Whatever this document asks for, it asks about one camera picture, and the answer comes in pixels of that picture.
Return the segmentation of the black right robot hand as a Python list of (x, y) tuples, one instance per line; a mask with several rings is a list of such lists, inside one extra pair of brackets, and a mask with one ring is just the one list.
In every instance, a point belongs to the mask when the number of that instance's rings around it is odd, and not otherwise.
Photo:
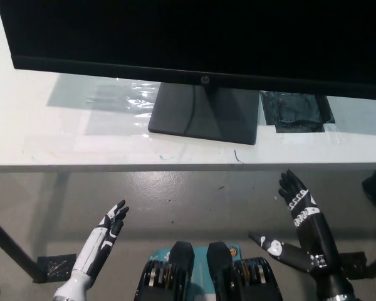
[(275, 260), (313, 278), (341, 275), (339, 252), (325, 215), (310, 190), (291, 171), (281, 174), (279, 194), (290, 211), (300, 246), (250, 231), (248, 236)]

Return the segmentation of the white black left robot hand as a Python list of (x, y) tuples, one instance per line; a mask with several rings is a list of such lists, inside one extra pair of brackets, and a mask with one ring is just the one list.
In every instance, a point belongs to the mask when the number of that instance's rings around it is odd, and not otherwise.
[(123, 219), (129, 210), (125, 203), (123, 199), (114, 205), (91, 231), (73, 266), (73, 270), (88, 275), (93, 282), (103, 268), (121, 232)]

